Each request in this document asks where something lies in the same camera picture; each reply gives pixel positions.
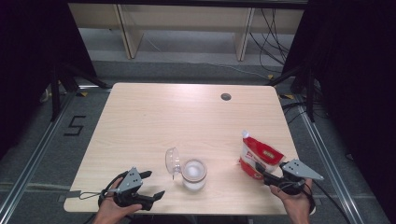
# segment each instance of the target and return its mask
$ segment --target floor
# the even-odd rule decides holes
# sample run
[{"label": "floor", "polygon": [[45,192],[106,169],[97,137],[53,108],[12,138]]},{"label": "floor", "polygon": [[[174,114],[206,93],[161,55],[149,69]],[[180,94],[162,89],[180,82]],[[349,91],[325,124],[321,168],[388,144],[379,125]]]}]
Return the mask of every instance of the floor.
[{"label": "floor", "polygon": [[[238,62],[234,53],[233,34],[172,31],[145,32],[136,57],[129,60],[126,58],[120,31],[80,29],[80,32],[92,60],[98,66],[108,63],[142,63],[142,71],[144,71],[144,69],[147,69],[145,63],[169,63],[170,65],[180,64],[180,66],[186,64],[190,66],[208,65],[214,68],[221,67],[224,69],[222,70],[223,72],[237,72],[240,73],[241,76],[253,76],[258,80],[266,81],[269,75],[279,75],[282,66],[281,63],[283,62],[279,49],[266,45],[266,49],[273,54],[280,63],[276,62],[268,55],[261,54],[253,38],[250,38],[247,43],[245,60]],[[260,44],[263,43],[263,35],[254,34],[253,36]],[[277,38],[278,43],[281,43],[283,47],[288,49],[292,42],[293,35],[279,35]],[[273,45],[276,45],[274,40],[271,40],[271,42]],[[249,70],[252,67],[261,70]],[[112,71],[116,69],[118,69],[117,71],[119,73],[122,73],[122,69],[120,68],[114,68]],[[81,86],[87,88],[91,85],[84,80],[79,80],[79,83]],[[277,89],[278,93],[288,97],[287,95],[290,93],[288,88],[289,85],[290,80],[285,81],[284,85],[279,85]],[[93,102],[90,102],[90,104],[103,106],[106,102],[108,91],[90,89],[89,92],[90,95],[95,96],[91,98]],[[289,104],[290,102],[302,101],[303,99],[299,99],[299,97],[301,96],[296,97],[292,101],[285,98],[282,99],[281,102],[282,104]],[[71,108],[82,108],[87,106],[86,103],[83,102],[84,98],[74,97],[75,99],[68,100],[68,98],[70,98],[68,95],[63,96],[63,98],[64,104],[70,104]],[[2,160],[0,162],[0,167],[2,168],[2,171],[0,171],[0,202],[3,202],[4,199],[7,198],[8,193],[12,192],[12,188],[15,188],[15,186],[13,187],[13,183],[20,183],[23,181],[26,184],[29,183],[27,187],[25,186],[26,189],[22,189],[22,191],[25,190],[23,196],[15,195],[14,200],[21,200],[21,203],[16,207],[11,207],[9,213],[12,214],[12,216],[0,220],[2,223],[3,221],[4,223],[21,223],[26,221],[29,222],[29,220],[34,220],[34,223],[38,223],[38,220],[43,220],[44,218],[48,218],[49,223],[59,223],[60,221],[56,216],[63,218],[63,221],[61,221],[62,223],[82,223],[83,220],[89,217],[87,214],[72,216],[71,214],[65,215],[63,212],[60,212],[62,211],[62,198],[59,195],[69,188],[69,186],[67,186],[68,184],[65,183],[69,183],[73,180],[67,179],[66,181],[60,178],[60,174],[62,174],[64,178],[73,177],[73,173],[77,171],[78,167],[70,167],[67,161],[81,158],[84,153],[84,147],[81,147],[81,149],[73,148],[73,153],[67,153],[67,158],[64,154],[61,156],[61,154],[55,151],[43,151],[43,155],[36,153],[38,146],[44,146],[46,144],[53,144],[54,146],[52,147],[67,147],[65,146],[67,143],[62,143],[61,146],[58,146],[56,144],[61,143],[56,143],[55,140],[51,141],[51,139],[49,143],[40,141],[40,139],[42,139],[41,136],[51,136],[51,133],[47,133],[49,125],[57,125],[49,124],[45,119],[50,115],[50,110],[47,109],[49,106],[50,105],[43,105],[42,108],[37,110],[37,119],[32,120],[30,124],[30,126],[35,127],[35,129],[30,131],[29,134],[26,135],[23,143],[21,143],[20,148],[23,148],[23,150],[15,150],[7,155],[8,158],[19,158],[19,163],[15,162],[15,160]],[[91,112],[85,111],[84,113],[93,113],[94,116],[92,117],[96,119],[100,116],[100,111],[92,110]],[[327,182],[325,182],[325,189],[330,192],[332,198],[338,200],[337,202],[346,209],[346,214],[351,220],[351,223],[389,223],[380,206],[377,204],[375,196],[370,193],[369,188],[365,185],[359,170],[353,165],[353,161],[347,161],[345,157],[346,152],[342,149],[343,144],[339,136],[334,134],[334,129],[330,122],[327,119],[318,119],[316,124],[312,125],[308,122],[301,108],[291,110],[287,115],[285,113],[285,116],[287,121],[290,122],[290,131],[292,132],[295,145],[302,153],[301,159],[309,160],[310,165],[318,167],[320,173],[326,174]],[[97,122],[95,119],[91,120],[90,124],[92,126],[87,125],[85,128],[92,131],[95,122]],[[64,125],[66,127],[67,124],[67,122],[60,121],[59,125]],[[82,140],[78,140],[81,141],[78,143],[85,146],[88,144],[89,138],[90,136],[87,135],[81,138]],[[304,152],[304,150],[308,149],[318,151],[318,153],[316,152],[315,155],[309,155],[313,153],[308,151]],[[58,158],[58,160],[46,161],[46,157],[52,159],[56,157],[60,158]],[[33,174],[29,177],[29,174],[26,174],[23,168],[24,166],[21,164],[27,164],[29,162],[35,163],[34,160],[37,160],[37,163],[35,168],[30,170]],[[325,161],[333,163],[333,165],[323,165]],[[50,185],[37,184],[47,183],[48,181],[46,181],[46,178],[53,179]],[[342,183],[344,186],[336,186],[334,183]],[[37,195],[40,194],[46,196],[37,198]],[[314,190],[314,195],[317,199],[318,211],[313,215],[313,223],[345,222],[344,218],[336,211],[332,203],[327,200],[326,195],[319,192],[317,189]],[[58,205],[45,207],[44,210],[46,211],[45,214],[47,214],[47,217],[43,217],[43,212],[39,211],[42,209],[32,207],[31,203],[35,202],[37,205],[51,204],[53,201],[58,202]],[[288,222],[286,217],[249,218],[249,223],[285,222]]]}]

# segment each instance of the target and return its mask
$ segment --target black hole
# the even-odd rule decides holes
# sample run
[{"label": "black hole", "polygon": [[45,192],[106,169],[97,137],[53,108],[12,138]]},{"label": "black hole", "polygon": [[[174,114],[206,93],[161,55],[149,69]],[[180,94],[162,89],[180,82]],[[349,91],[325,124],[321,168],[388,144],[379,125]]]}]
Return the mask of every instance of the black hole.
[{"label": "black hole", "polygon": [[229,100],[231,100],[231,95],[229,93],[223,93],[221,95],[221,99],[224,101],[229,101]]}]

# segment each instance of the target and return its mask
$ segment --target wrist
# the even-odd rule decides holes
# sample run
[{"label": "wrist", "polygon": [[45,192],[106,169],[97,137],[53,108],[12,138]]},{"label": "wrist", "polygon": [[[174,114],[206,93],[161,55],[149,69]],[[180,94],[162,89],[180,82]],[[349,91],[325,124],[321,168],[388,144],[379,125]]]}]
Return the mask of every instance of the wrist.
[{"label": "wrist", "polygon": [[118,220],[113,220],[110,216],[102,216],[101,214],[96,214],[95,219],[92,224],[115,224],[118,223]]},{"label": "wrist", "polygon": [[309,224],[309,217],[293,217],[290,216],[291,224]]}]

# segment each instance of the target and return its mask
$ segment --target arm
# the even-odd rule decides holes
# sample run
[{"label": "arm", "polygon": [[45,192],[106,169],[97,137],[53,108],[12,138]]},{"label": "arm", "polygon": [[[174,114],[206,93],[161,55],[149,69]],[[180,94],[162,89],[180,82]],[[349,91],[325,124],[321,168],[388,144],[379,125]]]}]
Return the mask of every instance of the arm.
[{"label": "arm", "polygon": [[[111,188],[115,188],[122,178],[119,178],[114,182]],[[134,213],[142,209],[141,204],[133,204],[128,207],[119,207],[114,203],[113,192],[109,192],[105,199],[102,201],[99,211],[96,214],[93,224],[115,224],[119,223],[128,214]]]}]

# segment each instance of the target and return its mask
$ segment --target tape mark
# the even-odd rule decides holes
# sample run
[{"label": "tape mark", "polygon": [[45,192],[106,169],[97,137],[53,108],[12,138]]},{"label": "tape mark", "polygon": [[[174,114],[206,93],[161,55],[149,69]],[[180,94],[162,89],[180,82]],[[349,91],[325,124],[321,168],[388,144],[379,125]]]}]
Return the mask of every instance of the tape mark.
[{"label": "tape mark", "polygon": [[75,121],[75,119],[85,119],[86,117],[87,116],[74,116],[72,118],[72,120],[70,120],[69,128],[77,128],[78,132],[77,133],[64,133],[64,136],[79,136],[82,128],[84,128],[84,125],[75,125],[74,121]]}]

